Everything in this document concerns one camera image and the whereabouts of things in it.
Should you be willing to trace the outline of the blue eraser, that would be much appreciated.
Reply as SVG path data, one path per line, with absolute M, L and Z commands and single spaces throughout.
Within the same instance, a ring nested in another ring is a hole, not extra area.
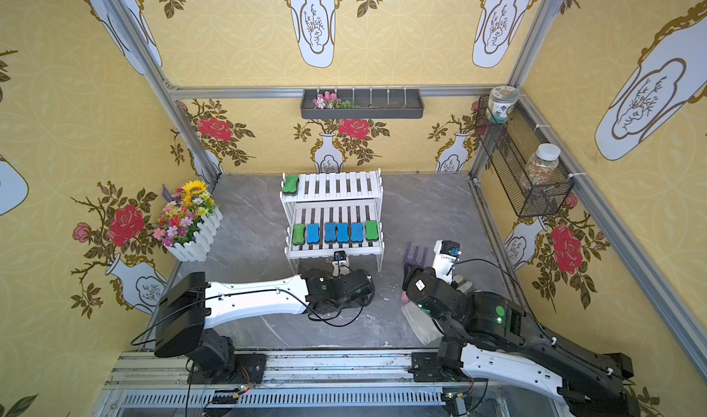
M 362 243 L 364 241 L 364 224 L 357 222 L 350 225 L 350 241 Z
M 347 223 L 339 223 L 336 226 L 336 240 L 340 244 L 346 244 L 350 242 L 350 226 Z
M 319 224 L 307 224 L 306 225 L 306 242 L 307 244 L 319 244 L 320 238 L 320 225 Z
M 335 222 L 327 222 L 324 224 L 324 242 L 334 243 L 337 242 L 337 226 Z

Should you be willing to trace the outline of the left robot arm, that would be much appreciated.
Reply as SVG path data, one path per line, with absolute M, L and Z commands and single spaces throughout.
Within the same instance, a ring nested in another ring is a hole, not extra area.
M 185 356 L 197 369 L 194 383 L 261 382 L 257 369 L 265 356 L 238 357 L 233 339 L 217 326 L 269 315 L 305 314 L 311 321 L 331 327 L 343 310 L 373 301 L 376 289 L 370 275 L 355 270 L 331 275 L 311 270 L 274 281 L 248 284 L 208 282 L 204 272 L 190 273 L 160 299 L 155 322 L 154 355 Z

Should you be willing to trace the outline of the green eraser top shelf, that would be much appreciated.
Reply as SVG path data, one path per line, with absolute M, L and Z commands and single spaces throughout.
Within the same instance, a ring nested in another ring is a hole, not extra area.
M 299 176 L 296 174 L 287 174 L 284 177 L 282 192 L 286 195 L 298 193 Z

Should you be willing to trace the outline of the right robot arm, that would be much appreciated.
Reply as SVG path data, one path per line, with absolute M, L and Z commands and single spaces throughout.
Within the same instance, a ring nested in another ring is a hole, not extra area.
M 626 354 L 592 352 L 497 293 L 462 293 L 431 267 L 406 265 L 402 288 L 443 333 L 437 353 L 416 360 L 423 377 L 502 380 L 564 402 L 574 416 L 640 415 L 623 385 L 633 376 Z

